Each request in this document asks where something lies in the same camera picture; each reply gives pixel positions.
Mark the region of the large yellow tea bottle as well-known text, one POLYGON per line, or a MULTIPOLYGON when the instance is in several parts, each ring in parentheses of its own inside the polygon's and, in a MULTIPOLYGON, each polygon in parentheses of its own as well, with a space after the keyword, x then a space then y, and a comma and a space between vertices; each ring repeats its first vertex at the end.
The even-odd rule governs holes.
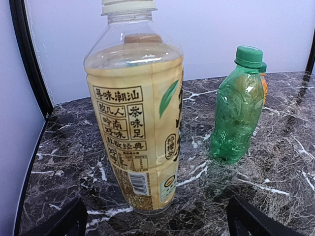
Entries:
POLYGON ((107 27, 84 59, 108 159, 127 203, 146 215, 176 192, 184 55, 158 30, 156 9, 105 15, 107 27))

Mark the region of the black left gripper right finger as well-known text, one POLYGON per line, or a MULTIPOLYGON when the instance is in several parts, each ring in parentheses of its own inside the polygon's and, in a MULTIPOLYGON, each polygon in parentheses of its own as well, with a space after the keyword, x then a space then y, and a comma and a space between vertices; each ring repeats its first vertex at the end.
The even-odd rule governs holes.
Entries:
POLYGON ((238 195, 230 198, 227 221, 231 236, 294 236, 295 231, 269 218, 238 195))

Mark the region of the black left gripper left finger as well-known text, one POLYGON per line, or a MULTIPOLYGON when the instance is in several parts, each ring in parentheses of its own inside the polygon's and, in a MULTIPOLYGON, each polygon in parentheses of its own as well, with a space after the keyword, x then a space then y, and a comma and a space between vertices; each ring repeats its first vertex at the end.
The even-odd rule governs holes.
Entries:
POLYGON ((72 200, 36 230, 37 236, 84 236, 87 209, 80 198, 72 200))

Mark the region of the cream white bottle cap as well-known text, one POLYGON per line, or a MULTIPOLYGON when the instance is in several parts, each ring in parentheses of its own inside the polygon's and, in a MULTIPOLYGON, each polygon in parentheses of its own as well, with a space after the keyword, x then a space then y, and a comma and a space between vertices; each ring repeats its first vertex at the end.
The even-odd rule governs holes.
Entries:
POLYGON ((156 9, 153 0, 102 0, 102 15, 116 12, 156 9))

